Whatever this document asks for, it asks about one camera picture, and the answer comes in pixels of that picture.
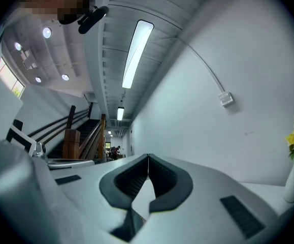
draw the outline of person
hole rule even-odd
[[[113,152],[114,160],[117,160],[117,156],[119,154],[120,149],[121,149],[121,146],[118,146],[117,148],[114,149],[114,152]]]

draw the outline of rectangular ceiling light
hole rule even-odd
[[[143,20],[138,21],[127,54],[122,87],[131,88],[140,58],[153,28],[154,26],[150,22]]]
[[[118,107],[117,108],[117,120],[121,121],[123,118],[124,108]]]

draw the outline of window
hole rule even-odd
[[[24,85],[15,77],[3,58],[0,59],[0,78],[17,97],[20,97]]]

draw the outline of electrical box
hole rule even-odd
[[[220,100],[221,105],[223,107],[227,107],[227,106],[231,105],[234,102],[234,100],[232,98],[232,95],[230,94],[229,91],[225,91],[222,94],[220,94],[219,95],[219,100]]]

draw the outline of staircase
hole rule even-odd
[[[80,132],[80,144],[83,143],[89,132],[97,125],[98,119],[89,119],[76,130]],[[61,141],[49,154],[48,158],[62,159],[63,156],[63,141]]]

